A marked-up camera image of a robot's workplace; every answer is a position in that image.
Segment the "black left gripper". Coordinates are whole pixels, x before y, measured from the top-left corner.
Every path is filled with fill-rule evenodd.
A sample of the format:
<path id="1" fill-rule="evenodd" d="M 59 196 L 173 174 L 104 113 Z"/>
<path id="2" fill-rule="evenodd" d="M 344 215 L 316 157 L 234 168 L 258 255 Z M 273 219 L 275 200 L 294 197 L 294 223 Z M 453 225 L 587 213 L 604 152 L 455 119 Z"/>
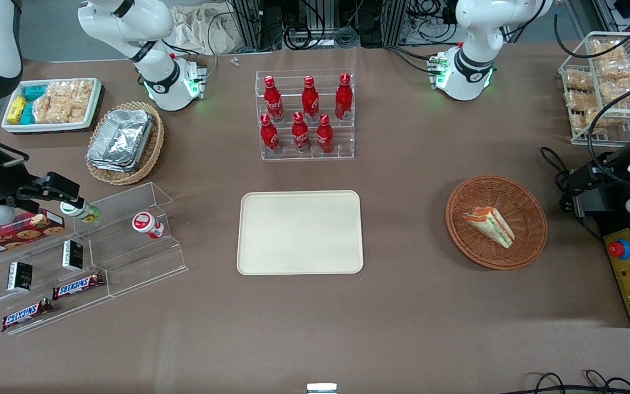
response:
<path id="1" fill-rule="evenodd" d="M 630 192 L 630 142 L 609 154 L 609 167 L 590 162 L 568 175 L 568 190 L 588 190 L 590 186 L 609 186 Z"/>

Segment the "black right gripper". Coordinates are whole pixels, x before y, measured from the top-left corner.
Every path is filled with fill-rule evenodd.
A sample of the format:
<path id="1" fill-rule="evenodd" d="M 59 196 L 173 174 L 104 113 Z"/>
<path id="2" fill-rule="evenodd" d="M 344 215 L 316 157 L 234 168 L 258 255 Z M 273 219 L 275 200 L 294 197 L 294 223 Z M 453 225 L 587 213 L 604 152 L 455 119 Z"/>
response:
<path id="1" fill-rule="evenodd" d="M 57 172 L 48 172 L 42 177 L 42 186 L 31 175 L 22 160 L 13 159 L 0 150 L 0 213 L 8 208 L 17 208 L 29 213 L 38 213 L 40 205 L 33 200 L 77 201 L 79 184 Z"/>

